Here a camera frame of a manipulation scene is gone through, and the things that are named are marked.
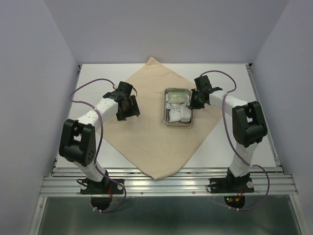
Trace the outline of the green printed gauze bag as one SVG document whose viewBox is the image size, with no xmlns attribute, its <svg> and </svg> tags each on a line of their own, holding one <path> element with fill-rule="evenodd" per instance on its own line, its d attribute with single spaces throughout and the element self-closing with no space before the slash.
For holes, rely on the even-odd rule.
<svg viewBox="0 0 313 235">
<path fill-rule="evenodd" d="M 184 91 L 171 91 L 167 93 L 166 100 L 169 103 L 186 103 L 189 100 L 189 94 Z"/>
</svg>

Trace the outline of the beige cloth drape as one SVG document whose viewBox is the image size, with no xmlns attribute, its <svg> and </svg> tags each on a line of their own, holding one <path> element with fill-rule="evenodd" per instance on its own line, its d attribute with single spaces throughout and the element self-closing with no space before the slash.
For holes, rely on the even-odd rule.
<svg viewBox="0 0 313 235">
<path fill-rule="evenodd" d="M 143 173 L 154 179 L 175 174 L 190 159 L 222 117 L 220 109 L 208 106 L 193 113 L 188 127 L 167 126 L 163 121 L 164 90 L 194 85 L 154 58 L 127 82 L 137 92 L 140 116 L 126 121 L 112 117 L 104 123 L 103 138 Z"/>
</svg>

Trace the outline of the white gauze pad stack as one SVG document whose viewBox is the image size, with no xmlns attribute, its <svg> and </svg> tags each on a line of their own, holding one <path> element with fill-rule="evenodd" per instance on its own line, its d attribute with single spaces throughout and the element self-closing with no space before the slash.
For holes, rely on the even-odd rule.
<svg viewBox="0 0 313 235">
<path fill-rule="evenodd" d="M 184 102 L 182 106 L 190 109 L 190 100 L 187 100 L 186 102 Z"/>
</svg>

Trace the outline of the green suture packet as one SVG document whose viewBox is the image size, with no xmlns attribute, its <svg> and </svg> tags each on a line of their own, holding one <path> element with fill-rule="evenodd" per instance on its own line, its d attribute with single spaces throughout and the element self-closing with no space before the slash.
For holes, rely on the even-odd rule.
<svg viewBox="0 0 313 235">
<path fill-rule="evenodd" d="M 185 107 L 184 103 L 166 103 L 165 108 L 168 110 L 177 110 L 180 111 Z"/>
</svg>

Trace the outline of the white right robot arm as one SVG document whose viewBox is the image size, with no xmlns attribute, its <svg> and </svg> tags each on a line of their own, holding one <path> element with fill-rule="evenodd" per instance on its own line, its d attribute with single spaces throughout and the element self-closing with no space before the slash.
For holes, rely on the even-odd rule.
<svg viewBox="0 0 313 235">
<path fill-rule="evenodd" d="M 258 101 L 247 102 L 229 95 L 220 87 L 212 87 L 208 76 L 194 79 L 190 107 L 202 109 L 205 104 L 222 110 L 224 129 L 228 142 L 234 151 L 229 167 L 231 176 L 226 177 L 225 185 L 236 191 L 243 185 L 241 177 L 249 174 L 251 160 L 258 143 L 268 134 L 265 117 Z"/>
</svg>

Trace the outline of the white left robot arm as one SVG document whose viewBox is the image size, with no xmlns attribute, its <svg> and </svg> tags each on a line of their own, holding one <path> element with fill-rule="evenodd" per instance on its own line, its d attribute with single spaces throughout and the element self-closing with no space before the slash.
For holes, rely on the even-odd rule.
<svg viewBox="0 0 313 235">
<path fill-rule="evenodd" d="M 103 124 L 112 116 L 118 121 L 139 116 L 140 111 L 136 101 L 133 85 L 119 82 L 113 86 L 113 91 L 103 95 L 97 105 L 85 101 L 74 100 L 74 93 L 70 95 L 73 103 L 85 104 L 91 108 L 77 119 L 67 119 L 63 124 L 59 155 L 67 161 L 74 163 L 92 182 L 92 187 L 98 193 L 105 192 L 109 187 L 109 177 L 97 161 L 102 141 L 96 146 L 96 131 L 100 130 L 103 136 Z"/>
</svg>

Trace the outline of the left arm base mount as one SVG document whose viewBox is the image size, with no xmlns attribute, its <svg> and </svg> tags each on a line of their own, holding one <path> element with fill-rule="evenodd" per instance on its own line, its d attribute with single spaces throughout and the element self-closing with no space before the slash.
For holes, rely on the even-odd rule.
<svg viewBox="0 0 313 235">
<path fill-rule="evenodd" d="M 88 178 L 78 179 L 80 194 L 89 195 L 90 205 L 93 211 L 109 213 L 118 210 L 126 199 L 124 179 L 111 179 L 106 171 L 101 182 L 95 182 Z"/>
</svg>

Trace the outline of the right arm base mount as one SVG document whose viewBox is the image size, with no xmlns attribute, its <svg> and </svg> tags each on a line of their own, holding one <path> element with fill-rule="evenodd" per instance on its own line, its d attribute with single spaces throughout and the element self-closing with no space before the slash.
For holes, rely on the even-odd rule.
<svg viewBox="0 0 313 235">
<path fill-rule="evenodd" d="M 228 169 L 225 177 L 210 178 L 206 190 L 212 194 L 226 194 L 224 201 L 230 208 L 243 209 L 246 198 L 245 193 L 253 193 L 254 187 L 250 173 L 235 177 Z"/>
</svg>

